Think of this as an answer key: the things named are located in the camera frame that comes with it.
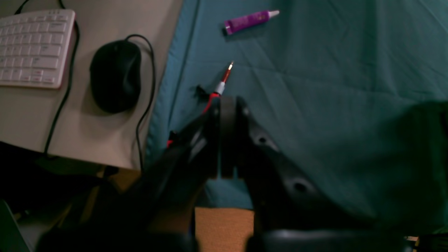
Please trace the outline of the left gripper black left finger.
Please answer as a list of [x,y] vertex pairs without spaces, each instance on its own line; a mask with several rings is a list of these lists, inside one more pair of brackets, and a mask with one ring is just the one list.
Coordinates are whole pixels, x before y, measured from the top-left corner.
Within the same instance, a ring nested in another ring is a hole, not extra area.
[[84,224],[44,234],[36,251],[198,252],[189,234],[192,211],[205,182],[219,173],[227,101],[214,98],[125,193]]

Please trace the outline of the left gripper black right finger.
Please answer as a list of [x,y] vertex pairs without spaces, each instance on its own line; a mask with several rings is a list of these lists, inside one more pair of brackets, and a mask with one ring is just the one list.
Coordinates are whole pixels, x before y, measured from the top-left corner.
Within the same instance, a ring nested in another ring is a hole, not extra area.
[[229,167],[244,179],[255,229],[247,252],[411,252],[400,233],[344,211],[277,147],[241,98],[228,98]]

